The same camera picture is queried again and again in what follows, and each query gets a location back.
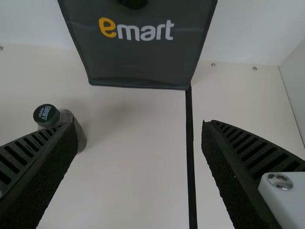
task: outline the ribbed black rubber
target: ribbed black rubber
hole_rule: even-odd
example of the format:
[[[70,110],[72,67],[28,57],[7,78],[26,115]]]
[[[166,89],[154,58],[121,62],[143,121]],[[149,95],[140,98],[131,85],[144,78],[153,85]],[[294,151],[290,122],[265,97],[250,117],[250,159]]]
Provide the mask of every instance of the ribbed black rubber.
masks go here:
[[[203,122],[202,151],[236,229],[279,229],[258,186],[264,173],[305,171],[305,161],[238,127]]]
[[[0,147],[0,228],[34,229],[78,150],[74,123]]]

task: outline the dark gray shopping bag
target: dark gray shopping bag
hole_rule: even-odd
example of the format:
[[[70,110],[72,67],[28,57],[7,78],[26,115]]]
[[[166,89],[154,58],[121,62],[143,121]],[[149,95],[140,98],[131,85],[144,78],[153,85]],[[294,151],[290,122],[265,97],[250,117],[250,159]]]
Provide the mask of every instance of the dark gray shopping bag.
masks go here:
[[[216,3],[59,0],[90,84],[178,90],[190,85]]]

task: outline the bolt head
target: bolt head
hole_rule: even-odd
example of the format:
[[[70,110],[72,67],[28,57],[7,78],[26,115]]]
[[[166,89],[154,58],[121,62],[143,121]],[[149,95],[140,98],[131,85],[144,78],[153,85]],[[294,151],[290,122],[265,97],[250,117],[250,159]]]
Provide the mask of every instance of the bolt head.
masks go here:
[[[294,186],[292,180],[282,173],[270,173],[268,180],[274,187],[282,190],[290,190]]]

